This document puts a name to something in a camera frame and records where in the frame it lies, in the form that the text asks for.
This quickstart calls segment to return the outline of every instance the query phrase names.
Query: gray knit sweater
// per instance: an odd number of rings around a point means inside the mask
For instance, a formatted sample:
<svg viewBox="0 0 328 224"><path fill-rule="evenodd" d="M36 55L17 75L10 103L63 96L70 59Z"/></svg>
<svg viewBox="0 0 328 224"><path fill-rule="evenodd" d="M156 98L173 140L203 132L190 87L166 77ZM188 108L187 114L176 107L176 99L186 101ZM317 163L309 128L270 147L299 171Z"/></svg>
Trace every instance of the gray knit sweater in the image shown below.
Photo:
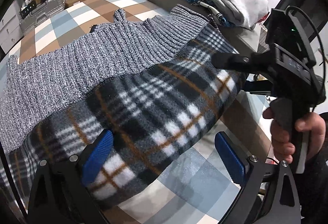
<svg viewBox="0 0 328 224"><path fill-rule="evenodd" d="M118 10L114 23L100 25L61 49L20 65L11 56L0 97L0 140L5 152L19 148L40 121L83 100L103 80L172 60L207 23L183 6L166 17L137 23L125 20L124 11Z"/></svg>

